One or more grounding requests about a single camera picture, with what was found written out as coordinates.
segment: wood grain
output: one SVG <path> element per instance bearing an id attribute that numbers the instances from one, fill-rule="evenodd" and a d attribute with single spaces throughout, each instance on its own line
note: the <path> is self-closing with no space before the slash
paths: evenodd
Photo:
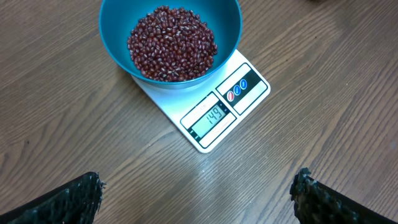
<path id="1" fill-rule="evenodd" d="M 309 167 L 398 222 L 398 1 L 240 4 L 272 93 L 199 154 L 106 53 L 101 1 L 0 1 L 0 213 L 95 170 L 95 223 L 298 223 Z"/>

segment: red bean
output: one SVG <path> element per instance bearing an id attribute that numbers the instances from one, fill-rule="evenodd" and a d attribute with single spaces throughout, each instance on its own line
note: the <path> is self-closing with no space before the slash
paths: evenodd
<path id="1" fill-rule="evenodd" d="M 148 13 L 127 39 L 131 60 L 141 74 L 163 82 L 205 75 L 218 52 L 214 32 L 198 14 L 160 6 Z"/>

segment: red button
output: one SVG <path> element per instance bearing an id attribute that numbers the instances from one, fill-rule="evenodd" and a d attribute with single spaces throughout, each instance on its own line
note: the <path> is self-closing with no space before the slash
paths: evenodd
<path id="1" fill-rule="evenodd" d="M 235 98 L 235 94 L 232 91 L 229 91 L 226 95 L 226 98 L 228 99 L 229 102 L 232 102 Z"/>

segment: bowl rim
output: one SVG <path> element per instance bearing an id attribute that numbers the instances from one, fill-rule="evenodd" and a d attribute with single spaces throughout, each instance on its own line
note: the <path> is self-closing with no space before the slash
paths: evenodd
<path id="1" fill-rule="evenodd" d="M 102 18 L 102 12 L 103 12 L 103 8 L 105 5 L 106 0 L 103 0 L 102 4 L 101 4 L 101 9 L 99 11 L 99 17 L 98 17 L 98 28 L 99 28 L 99 35 L 101 36 L 101 40 L 102 43 L 105 46 L 106 51 L 109 53 L 109 55 L 111 56 L 111 58 L 121 67 L 123 68 L 125 71 L 127 71 L 128 73 L 130 73 L 132 76 L 139 78 L 145 82 L 149 82 L 149 83 L 153 83 L 153 84 L 161 84 L 161 85 L 179 85 L 179 84 L 185 84 L 185 83 L 190 83 L 190 82 L 195 82 L 195 81 L 199 81 L 201 79 L 204 79 L 212 74 L 214 74 L 217 70 L 219 70 L 222 66 L 225 65 L 225 63 L 231 58 L 232 54 L 234 54 L 235 50 L 238 48 L 238 44 L 239 41 L 241 40 L 242 37 L 242 32 L 243 32 L 243 15 L 242 15 L 242 10 L 241 10 L 241 6 L 239 5 L 238 0 L 234 0 L 235 4 L 238 7 L 238 11 L 239 11 L 239 35 L 238 35 L 238 39 L 236 40 L 235 46 L 232 50 L 232 52 L 228 55 L 228 57 L 224 60 L 223 63 L 221 63 L 218 67 L 216 67 L 215 69 L 213 69 L 213 71 L 205 74 L 202 77 L 198 77 L 198 78 L 194 78 L 192 80 L 187 80 L 187 81 L 182 81 L 182 82 L 163 82 L 163 81 L 155 81 L 155 80 L 151 80 L 150 78 L 146 78 L 142 75 L 137 75 L 134 72 L 132 72 L 130 69 L 126 68 L 124 65 L 122 65 L 122 63 L 119 62 L 119 60 L 116 59 L 116 57 L 112 54 L 112 52 L 109 50 L 108 46 L 106 45 L 106 42 L 103 38 L 102 35 L 102 26 L 101 26 L 101 18 Z"/>

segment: digital kitchen scale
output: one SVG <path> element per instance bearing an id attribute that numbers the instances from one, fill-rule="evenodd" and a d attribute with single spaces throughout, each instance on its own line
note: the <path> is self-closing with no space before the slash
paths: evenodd
<path id="1" fill-rule="evenodd" d="M 202 153 L 213 150 L 271 92 L 237 50 L 209 79 L 190 88 L 166 90 L 133 79 Z"/>

